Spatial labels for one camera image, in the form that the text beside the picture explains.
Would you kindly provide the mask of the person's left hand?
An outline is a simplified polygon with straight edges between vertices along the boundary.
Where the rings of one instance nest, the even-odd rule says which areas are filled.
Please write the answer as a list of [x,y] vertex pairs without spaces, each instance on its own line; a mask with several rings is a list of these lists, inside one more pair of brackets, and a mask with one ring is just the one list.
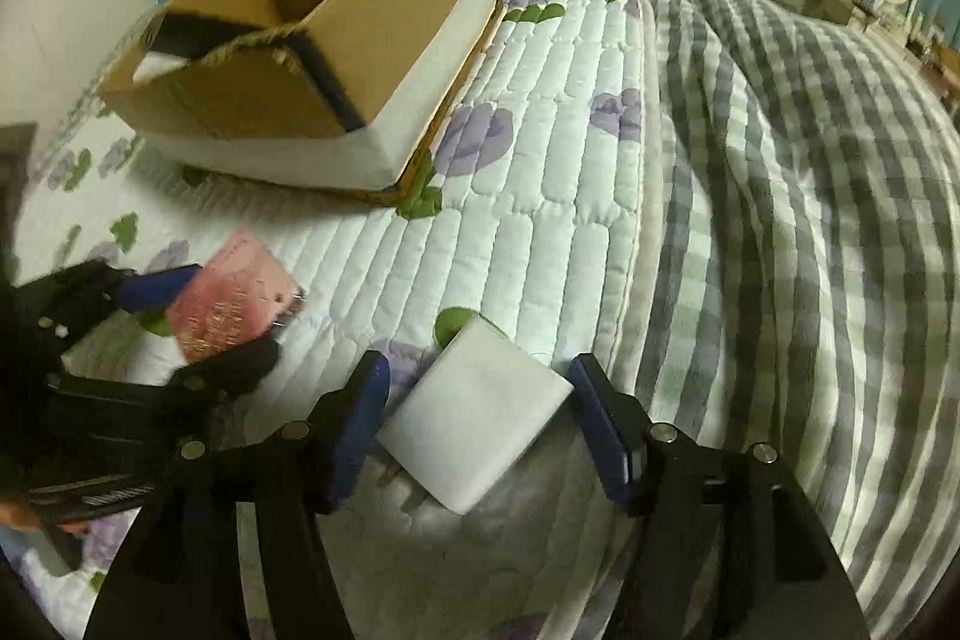
[[[37,531],[43,523],[26,500],[3,495],[0,498],[0,525],[14,531]],[[69,521],[62,523],[60,530],[73,536],[85,536],[89,531],[87,521]]]

